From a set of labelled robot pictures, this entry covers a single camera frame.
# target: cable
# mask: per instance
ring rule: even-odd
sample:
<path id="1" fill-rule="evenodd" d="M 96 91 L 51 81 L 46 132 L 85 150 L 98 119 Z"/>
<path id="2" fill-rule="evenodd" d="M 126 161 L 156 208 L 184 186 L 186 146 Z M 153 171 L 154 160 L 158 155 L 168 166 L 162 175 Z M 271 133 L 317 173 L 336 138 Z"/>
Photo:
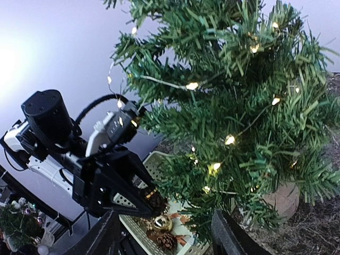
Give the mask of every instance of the cable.
<path id="1" fill-rule="evenodd" d="M 93 101 L 91 104 L 88 105 L 88 107 L 86 107 L 80 114 L 79 116 L 75 119 L 74 121 L 74 126 L 72 129 L 72 133 L 74 136 L 77 136 L 77 126 L 80 126 L 80 122 L 85 118 L 85 116 L 93 109 L 95 108 L 97 105 L 101 104 L 104 101 L 108 101 L 111 99 L 119 99 L 120 101 L 122 101 L 124 104 L 126 104 L 127 102 L 129 102 L 129 100 L 127 98 L 125 98 L 122 95 L 119 94 L 109 94 L 109 95 L 105 95 L 102 96 L 98 99 L 96 99 L 95 101 Z"/>
<path id="2" fill-rule="evenodd" d="M 65 176 L 65 174 L 63 172 L 63 168 L 59 169 L 59 173 L 60 173 L 60 176 L 63 178 L 63 180 L 65 182 L 67 182 L 69 185 L 73 186 L 73 183 L 69 179 L 66 178 L 66 176 Z"/>
<path id="3" fill-rule="evenodd" d="M 87 217 L 87 225 L 88 225 L 88 229 L 91 229 L 91 221 L 90 221 L 90 215 L 89 213 L 86 211 L 86 217 Z"/>
<path id="4" fill-rule="evenodd" d="M 17 169 L 15 166 L 13 166 L 13 164 L 12 164 L 12 163 L 10 162 L 10 160 L 9 160 L 9 157 L 8 157 L 8 155 L 7 155 L 6 149 L 4 149 L 4 154 L 5 154 L 5 158 L 6 158 L 7 162 L 9 163 L 9 165 L 10 165 L 14 170 L 16 170 L 16 171 L 18 171 L 18 172 L 23 172 L 23 171 L 26 170 L 26 169 Z"/>

